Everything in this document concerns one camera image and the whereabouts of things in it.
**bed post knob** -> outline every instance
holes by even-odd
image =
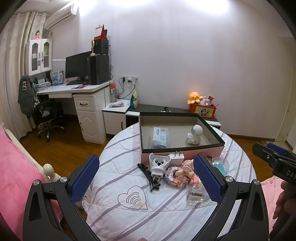
[[[61,178],[61,176],[54,172],[54,168],[50,164],[45,164],[43,166],[43,172],[50,177],[52,182],[57,182]]]

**finger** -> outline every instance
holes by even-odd
[[[290,199],[286,201],[284,205],[284,210],[287,213],[292,214],[296,210],[296,199]]]
[[[272,219],[276,219],[279,216],[282,208],[283,208],[282,205],[276,206],[276,208],[274,210],[274,215],[273,215]]]
[[[283,202],[285,200],[285,195],[286,195],[286,191],[282,191],[282,193],[279,195],[279,198],[276,201],[276,205],[283,204]]]
[[[286,181],[282,181],[282,182],[281,182],[281,188],[282,188],[283,190],[286,190],[286,186],[287,186],[287,182],[286,182]]]

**bed frame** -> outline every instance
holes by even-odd
[[[27,150],[22,146],[22,144],[17,140],[17,138],[13,135],[13,133],[4,127],[4,123],[2,123],[2,127],[8,136],[8,138],[26,155],[29,161],[37,168],[37,170],[42,173],[42,175],[49,182],[56,182],[61,178],[60,175],[54,172],[52,165],[45,164],[43,167],[27,152]]]

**chair base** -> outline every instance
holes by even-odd
[[[47,122],[44,122],[44,127],[38,132],[38,138],[41,138],[41,133],[43,131],[47,131],[47,134],[46,134],[46,142],[50,142],[50,138],[49,138],[49,134],[50,132],[52,131],[53,128],[59,128],[59,129],[62,129],[62,131],[64,132],[65,131],[65,128],[63,126],[52,126],[51,125],[51,120],[50,121],[47,121]]]

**curtain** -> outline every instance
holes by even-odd
[[[25,45],[37,30],[42,36],[45,19],[46,13],[18,13],[0,35],[0,117],[18,139],[36,127],[20,110],[18,86],[25,74]]]

